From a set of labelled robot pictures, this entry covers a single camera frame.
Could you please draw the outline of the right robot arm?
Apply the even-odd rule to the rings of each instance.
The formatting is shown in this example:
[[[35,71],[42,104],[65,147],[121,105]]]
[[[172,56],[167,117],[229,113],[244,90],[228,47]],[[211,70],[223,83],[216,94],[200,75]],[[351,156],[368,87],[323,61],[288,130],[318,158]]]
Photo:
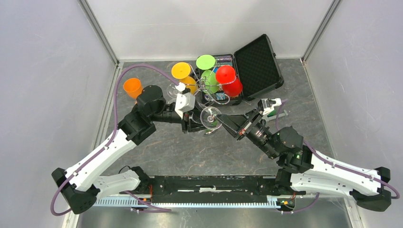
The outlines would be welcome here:
[[[338,161],[308,146],[293,127],[271,133],[258,111],[241,115],[218,114],[215,119],[235,139],[248,138],[280,169],[274,181],[277,192],[318,192],[353,198],[364,209],[384,212],[392,203],[385,187],[390,170],[366,169]]]

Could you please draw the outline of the orange plastic wine glass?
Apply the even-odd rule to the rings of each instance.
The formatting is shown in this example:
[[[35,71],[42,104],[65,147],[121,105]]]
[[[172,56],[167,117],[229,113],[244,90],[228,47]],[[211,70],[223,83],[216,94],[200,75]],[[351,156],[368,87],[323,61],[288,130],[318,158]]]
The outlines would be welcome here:
[[[130,78],[124,82],[123,85],[124,91],[127,93],[129,97],[134,99],[135,104],[137,103],[137,98],[143,92],[143,86],[138,78]]]

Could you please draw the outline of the clear wine glass front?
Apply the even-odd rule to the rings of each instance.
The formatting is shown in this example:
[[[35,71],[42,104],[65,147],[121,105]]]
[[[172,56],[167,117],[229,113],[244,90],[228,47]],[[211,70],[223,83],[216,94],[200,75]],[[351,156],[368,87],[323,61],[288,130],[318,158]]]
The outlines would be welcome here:
[[[222,126],[222,124],[216,118],[219,114],[222,113],[218,108],[213,106],[205,107],[200,114],[201,124],[210,130],[219,129]]]

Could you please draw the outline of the clear wine glass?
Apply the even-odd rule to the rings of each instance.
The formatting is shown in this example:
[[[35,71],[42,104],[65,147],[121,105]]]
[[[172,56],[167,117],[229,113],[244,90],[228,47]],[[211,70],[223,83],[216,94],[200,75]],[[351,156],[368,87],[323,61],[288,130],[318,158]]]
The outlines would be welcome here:
[[[174,103],[177,99],[177,96],[181,95],[184,89],[185,89],[184,83],[179,83],[178,85],[171,83],[166,89],[167,94],[169,96],[169,99],[167,99],[167,104]]]
[[[213,106],[205,107],[200,114],[201,124],[210,130],[219,129],[222,126],[222,124],[216,118],[219,114],[222,113],[218,108]]]

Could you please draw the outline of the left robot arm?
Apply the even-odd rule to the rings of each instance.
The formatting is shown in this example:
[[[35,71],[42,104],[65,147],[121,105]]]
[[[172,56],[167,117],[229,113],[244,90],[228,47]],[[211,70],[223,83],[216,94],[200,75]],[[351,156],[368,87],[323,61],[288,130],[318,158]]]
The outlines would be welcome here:
[[[185,116],[195,110],[195,103],[195,96],[187,88],[176,95],[174,103],[168,105],[159,86],[145,87],[137,96],[131,112],[116,124],[104,142],[75,165],[52,172],[58,190],[51,202],[51,213],[58,215],[53,207],[60,193],[70,207],[68,211],[74,214],[87,211],[106,196],[130,190],[145,193],[149,189],[149,180],[134,170],[113,176],[102,176],[102,173],[151,136],[156,131],[155,121],[186,127]]]

